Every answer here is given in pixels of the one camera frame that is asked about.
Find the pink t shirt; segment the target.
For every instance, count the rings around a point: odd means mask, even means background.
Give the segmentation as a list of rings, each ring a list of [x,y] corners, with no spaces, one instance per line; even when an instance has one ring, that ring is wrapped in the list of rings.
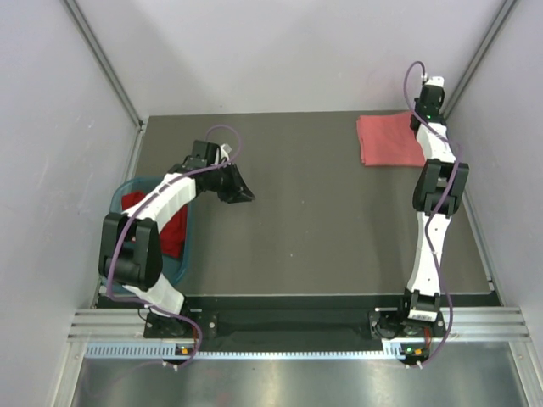
[[[423,167],[423,151],[410,124],[410,112],[361,115],[356,121],[361,162],[365,166]]]

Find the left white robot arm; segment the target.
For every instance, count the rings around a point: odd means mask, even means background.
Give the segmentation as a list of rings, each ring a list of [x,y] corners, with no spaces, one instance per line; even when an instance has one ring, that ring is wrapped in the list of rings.
[[[230,157],[227,144],[196,141],[192,153],[173,166],[144,198],[103,221],[98,271],[133,293],[137,301],[163,315],[163,326],[174,336],[192,328],[183,310],[185,297],[163,273],[160,233],[180,210],[203,192],[214,192],[226,204],[251,202],[250,191]]]

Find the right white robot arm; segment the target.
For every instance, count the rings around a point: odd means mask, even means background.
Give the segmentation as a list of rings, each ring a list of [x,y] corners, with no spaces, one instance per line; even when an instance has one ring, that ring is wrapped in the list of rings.
[[[417,212],[415,259],[406,284],[406,304],[395,316],[398,329],[408,336],[418,334],[439,318],[439,269],[445,236],[452,216],[460,208],[469,174],[468,164],[453,153],[440,113],[444,84],[441,76],[424,75],[411,113],[410,128],[425,163],[412,196],[412,207]]]

